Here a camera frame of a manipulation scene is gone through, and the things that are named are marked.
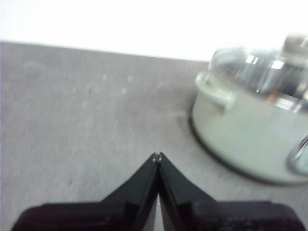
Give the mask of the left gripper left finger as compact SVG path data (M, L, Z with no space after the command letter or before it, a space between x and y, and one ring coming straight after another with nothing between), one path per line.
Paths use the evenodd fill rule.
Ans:
M158 194L158 154L98 202L43 204L26 209L13 231L143 231L153 223Z

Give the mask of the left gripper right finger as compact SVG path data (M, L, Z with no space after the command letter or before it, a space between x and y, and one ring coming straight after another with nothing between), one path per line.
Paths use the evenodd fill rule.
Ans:
M270 201L217 201L158 155L159 196L166 230L302 231L295 211Z

